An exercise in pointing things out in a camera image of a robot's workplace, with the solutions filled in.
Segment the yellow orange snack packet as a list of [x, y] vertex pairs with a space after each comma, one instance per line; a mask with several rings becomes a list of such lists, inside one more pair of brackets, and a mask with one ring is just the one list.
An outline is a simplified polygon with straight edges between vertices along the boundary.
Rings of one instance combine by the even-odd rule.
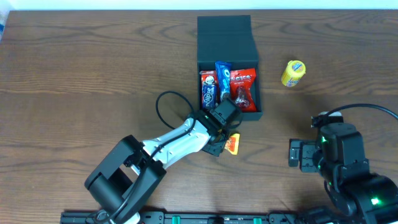
[[229, 139], [226, 141], [224, 145], [224, 150], [227, 150], [232, 155], [237, 156], [239, 151], [239, 140], [240, 140], [239, 133], [232, 134], [229, 137]]

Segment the blue Eclipse mint box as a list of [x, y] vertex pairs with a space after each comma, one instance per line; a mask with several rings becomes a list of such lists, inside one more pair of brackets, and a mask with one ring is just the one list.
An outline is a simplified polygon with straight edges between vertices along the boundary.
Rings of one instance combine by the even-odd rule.
[[201, 90], [202, 107], [205, 109], [212, 109], [216, 105], [217, 86], [203, 85]]

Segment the red Hello Panda box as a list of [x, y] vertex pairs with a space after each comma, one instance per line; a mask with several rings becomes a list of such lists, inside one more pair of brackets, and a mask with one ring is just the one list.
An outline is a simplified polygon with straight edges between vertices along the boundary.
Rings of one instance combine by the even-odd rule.
[[205, 85], [214, 85], [218, 90], [218, 77], [215, 70], [205, 70], [200, 72], [201, 92], [204, 93]]

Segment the red Kracie candy bag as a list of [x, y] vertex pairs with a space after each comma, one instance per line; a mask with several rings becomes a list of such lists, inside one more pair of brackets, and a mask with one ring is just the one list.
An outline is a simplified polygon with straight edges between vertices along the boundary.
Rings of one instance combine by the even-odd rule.
[[257, 111], [251, 94], [255, 78], [256, 70], [254, 68], [231, 71], [231, 97], [244, 113]]

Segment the blue Oreo cookie pack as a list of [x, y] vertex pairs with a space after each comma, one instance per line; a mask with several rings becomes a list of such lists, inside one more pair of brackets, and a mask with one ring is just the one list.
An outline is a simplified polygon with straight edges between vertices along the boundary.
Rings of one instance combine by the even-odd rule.
[[220, 89], [220, 101], [224, 101], [230, 97], [230, 73], [231, 64], [228, 62], [216, 61], [215, 68], [218, 78], [218, 84]]

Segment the yellow candy bottle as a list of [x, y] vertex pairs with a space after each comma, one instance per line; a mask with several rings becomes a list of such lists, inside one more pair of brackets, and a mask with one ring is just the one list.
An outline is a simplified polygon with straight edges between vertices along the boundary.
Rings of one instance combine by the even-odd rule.
[[299, 60], [291, 60], [288, 62], [282, 76], [281, 82], [284, 86], [293, 87], [306, 73], [306, 66]]

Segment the dark green box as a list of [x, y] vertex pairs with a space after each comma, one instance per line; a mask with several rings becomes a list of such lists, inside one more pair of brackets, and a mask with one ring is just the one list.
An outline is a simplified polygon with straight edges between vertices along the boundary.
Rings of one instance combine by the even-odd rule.
[[259, 54], [252, 34], [251, 16], [199, 16], [197, 28], [198, 72], [215, 70], [217, 61], [230, 63], [232, 70], [256, 70], [256, 78], [250, 87], [256, 111], [243, 113], [243, 120], [260, 120], [263, 109]]

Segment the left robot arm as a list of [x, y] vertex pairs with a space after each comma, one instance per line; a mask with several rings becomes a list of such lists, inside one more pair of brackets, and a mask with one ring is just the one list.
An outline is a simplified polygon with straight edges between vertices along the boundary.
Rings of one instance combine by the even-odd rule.
[[228, 138], [232, 120], [215, 110], [197, 111], [181, 126], [154, 139], [122, 138], [85, 180], [101, 210], [95, 223], [137, 223], [144, 206], [167, 173], [183, 157]]

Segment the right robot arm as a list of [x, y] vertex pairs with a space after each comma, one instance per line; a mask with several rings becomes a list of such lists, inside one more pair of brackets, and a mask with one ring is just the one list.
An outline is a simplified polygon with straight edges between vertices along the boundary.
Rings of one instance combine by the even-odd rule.
[[330, 123], [319, 128], [315, 140], [291, 139], [288, 165], [319, 173], [346, 222], [397, 221], [397, 185], [370, 171], [363, 137], [354, 125]]

